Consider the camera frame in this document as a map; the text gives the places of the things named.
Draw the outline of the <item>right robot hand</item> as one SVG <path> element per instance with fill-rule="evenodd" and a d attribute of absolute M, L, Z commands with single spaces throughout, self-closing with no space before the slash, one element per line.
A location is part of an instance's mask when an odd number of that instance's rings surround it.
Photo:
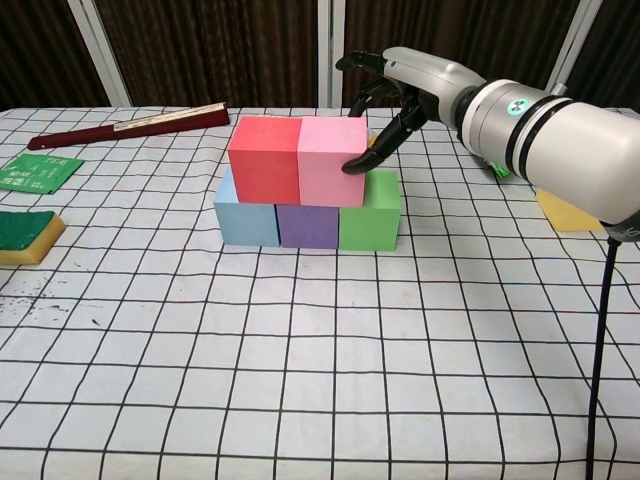
<path fill-rule="evenodd" d="M 343 72 L 361 69 L 376 75 L 352 105 L 351 117 L 362 116 L 380 98 L 397 98 L 401 103 L 400 112 L 374 143 L 342 166 L 349 175 L 379 166 L 429 120 L 454 128 L 461 99 L 485 83 L 483 77 L 457 62 L 407 47 L 387 48 L 380 54 L 352 51 L 336 62 L 336 68 Z"/>

